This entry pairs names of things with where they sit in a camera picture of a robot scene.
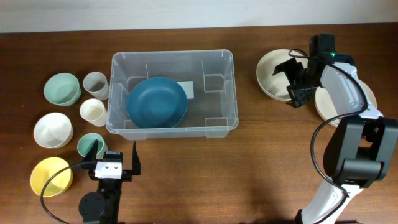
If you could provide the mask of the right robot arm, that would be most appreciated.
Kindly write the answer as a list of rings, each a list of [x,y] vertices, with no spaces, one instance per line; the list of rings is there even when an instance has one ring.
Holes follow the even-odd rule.
[[[288,55],[274,69],[289,81],[288,105],[307,104],[322,87],[337,112],[312,135],[310,155],[323,182],[294,222],[334,223],[355,195],[385,178],[397,144],[397,120],[385,118],[370,102],[352,56],[336,51],[333,34],[313,36],[307,54],[292,49]]]

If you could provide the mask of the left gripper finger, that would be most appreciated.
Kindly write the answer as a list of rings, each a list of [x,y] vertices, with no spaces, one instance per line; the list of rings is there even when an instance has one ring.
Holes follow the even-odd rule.
[[[141,162],[139,160],[139,156],[137,153],[136,142],[133,143],[133,149],[132,149],[132,174],[133,175],[141,174]]]
[[[97,150],[98,150],[98,140],[95,140],[90,150],[87,152],[87,154],[84,156],[81,162],[82,169],[90,169],[91,167],[94,166],[96,162]]]

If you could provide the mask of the yellow bowl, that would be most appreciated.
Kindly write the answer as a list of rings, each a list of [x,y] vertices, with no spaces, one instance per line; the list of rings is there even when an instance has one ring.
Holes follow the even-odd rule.
[[[32,190],[40,195],[45,183],[56,172],[68,167],[69,163],[60,157],[49,157],[40,161],[33,169],[30,176]],[[71,169],[63,171],[48,184],[44,191],[44,197],[53,197],[64,193],[72,184],[73,172]]]

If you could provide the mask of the beige plate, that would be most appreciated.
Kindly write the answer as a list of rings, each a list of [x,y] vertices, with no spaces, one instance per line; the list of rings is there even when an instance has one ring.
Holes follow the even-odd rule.
[[[359,81],[359,84],[362,86],[365,94],[369,98],[370,102],[377,107],[377,101],[376,97],[374,96],[374,93],[370,89],[370,87],[367,86],[363,81]],[[315,107],[317,109],[318,114],[321,116],[321,118],[326,121],[332,117],[335,117],[337,115],[337,112],[335,110],[334,104],[330,98],[329,93],[321,87],[318,87],[316,92],[315,92]]]
[[[289,50],[277,49],[265,54],[256,68],[257,82],[261,90],[269,97],[279,101],[291,100],[286,87],[290,85],[284,72],[273,75],[277,65],[288,61]]]

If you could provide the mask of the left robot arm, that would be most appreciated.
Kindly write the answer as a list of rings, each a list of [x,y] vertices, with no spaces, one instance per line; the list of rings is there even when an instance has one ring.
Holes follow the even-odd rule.
[[[141,174],[141,162],[136,144],[132,147],[132,168],[123,169],[123,153],[108,151],[102,159],[96,154],[99,142],[91,145],[82,160],[82,169],[88,170],[91,180],[98,182],[98,189],[89,192],[80,200],[78,210],[83,223],[117,223],[123,182]]]

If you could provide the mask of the blue plate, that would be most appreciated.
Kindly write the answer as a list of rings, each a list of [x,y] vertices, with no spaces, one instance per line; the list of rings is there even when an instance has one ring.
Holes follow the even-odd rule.
[[[127,100],[127,115],[138,128],[172,128],[184,118],[188,98],[184,89],[165,77],[138,83]]]

